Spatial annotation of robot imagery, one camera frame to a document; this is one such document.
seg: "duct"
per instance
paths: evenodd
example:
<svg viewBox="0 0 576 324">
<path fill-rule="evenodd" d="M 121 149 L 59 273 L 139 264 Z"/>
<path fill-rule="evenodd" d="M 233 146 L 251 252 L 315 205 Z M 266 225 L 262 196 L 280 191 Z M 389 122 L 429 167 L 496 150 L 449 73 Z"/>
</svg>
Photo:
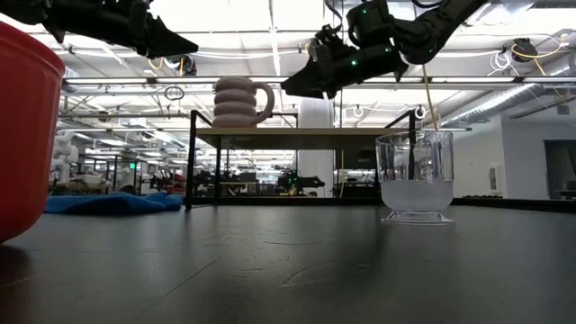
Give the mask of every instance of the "duct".
<svg viewBox="0 0 576 324">
<path fill-rule="evenodd" d="M 544 72 L 553 77 L 576 76 L 576 53 L 573 52 L 546 65 Z M 530 74 L 531 77 L 540 75 L 540 71 Z M 460 123 L 473 123 L 488 119 L 518 104 L 531 101 L 535 96 L 544 95 L 546 92 L 547 88 L 542 84 L 525 84 L 504 91 L 491 92 L 448 115 L 442 122 L 442 127 L 454 127 Z"/>
</svg>

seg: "table surface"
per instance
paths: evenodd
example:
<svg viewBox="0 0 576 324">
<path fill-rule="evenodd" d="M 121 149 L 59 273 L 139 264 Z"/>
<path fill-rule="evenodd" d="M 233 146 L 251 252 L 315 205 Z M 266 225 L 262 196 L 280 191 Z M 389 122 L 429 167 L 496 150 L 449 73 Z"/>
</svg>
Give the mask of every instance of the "table surface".
<svg viewBox="0 0 576 324">
<path fill-rule="evenodd" d="M 0 247 L 2 323 L 574 323 L 576 215 L 451 207 L 44 215 Z"/>
<path fill-rule="evenodd" d="M 407 129 L 345 128 L 217 128 L 198 129 L 196 136 L 216 147 L 222 139 L 222 149 L 371 149 L 382 135 Z"/>
</svg>

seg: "white column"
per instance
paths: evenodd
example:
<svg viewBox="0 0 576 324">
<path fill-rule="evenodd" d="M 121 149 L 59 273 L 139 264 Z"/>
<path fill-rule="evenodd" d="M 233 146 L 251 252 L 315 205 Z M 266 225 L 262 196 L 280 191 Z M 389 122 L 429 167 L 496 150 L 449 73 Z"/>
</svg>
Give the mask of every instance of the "white column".
<svg viewBox="0 0 576 324">
<path fill-rule="evenodd" d="M 334 116 L 329 100 L 302 98 L 298 116 L 300 128 L 332 128 Z M 334 151 L 301 150 L 298 152 L 300 176 L 317 176 L 326 183 L 322 188 L 304 188 L 305 193 L 316 192 L 319 198 L 332 197 L 334 185 Z"/>
</svg>

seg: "white wall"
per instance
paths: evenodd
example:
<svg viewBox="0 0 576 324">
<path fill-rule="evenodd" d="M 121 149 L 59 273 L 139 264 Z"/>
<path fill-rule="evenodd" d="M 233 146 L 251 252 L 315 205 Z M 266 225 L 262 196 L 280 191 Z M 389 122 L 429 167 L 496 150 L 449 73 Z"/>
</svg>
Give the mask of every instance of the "white wall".
<svg viewBox="0 0 576 324">
<path fill-rule="evenodd" d="M 507 198 L 500 116 L 472 125 L 473 131 L 454 133 L 454 197 L 497 195 L 490 186 L 490 167 L 499 169 L 501 194 Z"/>
<path fill-rule="evenodd" d="M 576 140 L 566 121 L 503 121 L 508 198 L 547 200 L 545 140 Z"/>
</svg>

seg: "ceiling light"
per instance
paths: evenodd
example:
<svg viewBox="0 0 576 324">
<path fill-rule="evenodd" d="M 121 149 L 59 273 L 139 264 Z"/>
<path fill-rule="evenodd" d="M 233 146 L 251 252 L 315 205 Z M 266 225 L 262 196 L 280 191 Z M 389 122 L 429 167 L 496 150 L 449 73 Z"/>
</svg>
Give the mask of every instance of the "ceiling light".
<svg viewBox="0 0 576 324">
<path fill-rule="evenodd" d="M 141 112 L 143 112 L 143 113 L 155 113 L 155 112 L 159 112 L 159 111 L 161 111 L 160 108 L 150 108 L 150 109 L 145 109 Z"/>
<path fill-rule="evenodd" d="M 154 71 L 152 71 L 151 69 L 149 69 L 149 68 L 145 69 L 145 70 L 144 70 L 144 73 L 148 73 L 148 74 L 151 74 L 151 75 L 154 76 L 154 77 L 158 77 L 158 75 L 157 75 Z"/>
<path fill-rule="evenodd" d="M 436 129 L 421 129 L 421 131 L 435 131 L 435 130 Z M 440 128 L 438 130 L 439 131 L 472 131 L 471 128 L 461 128 L 461 129 L 448 129 L 448 128 L 443 129 L 443 128 Z"/>
<path fill-rule="evenodd" d="M 117 139 L 99 139 L 104 144 L 113 145 L 113 146 L 124 146 L 127 143 L 122 140 Z"/>
<path fill-rule="evenodd" d="M 169 83 L 169 84 L 214 84 L 219 77 L 160 77 L 156 79 L 157 83 Z"/>
<path fill-rule="evenodd" d="M 422 82 L 423 78 L 421 77 L 403 77 L 400 83 L 414 83 L 414 82 Z M 364 81 L 367 84 L 374 84 L 374 83 L 398 83 L 396 82 L 395 77 L 373 77 Z"/>
<path fill-rule="evenodd" d="M 113 132 L 153 131 L 154 129 L 111 129 Z"/>
<path fill-rule="evenodd" d="M 64 81 L 69 85 L 126 85 L 126 84 L 145 84 L 148 82 L 148 80 L 143 77 L 65 78 Z"/>
<path fill-rule="evenodd" d="M 88 137 L 86 135 L 83 134 L 76 134 L 77 137 L 79 137 L 80 139 L 84 139 L 84 140 L 93 140 L 93 138 Z"/>
<path fill-rule="evenodd" d="M 506 83 L 514 81 L 514 77 L 480 76 L 480 77 L 433 77 L 433 83 Z"/>
<path fill-rule="evenodd" d="M 107 129 L 59 129 L 59 131 L 86 131 L 86 132 L 105 132 Z"/>
<path fill-rule="evenodd" d="M 566 83 L 566 82 L 576 82 L 576 77 L 568 77 L 568 76 L 525 77 L 524 82 Z"/>
<path fill-rule="evenodd" d="M 251 77 L 250 80 L 253 82 L 267 82 L 267 83 L 282 83 L 286 81 L 288 77 L 270 76 L 270 77 Z"/>
</svg>

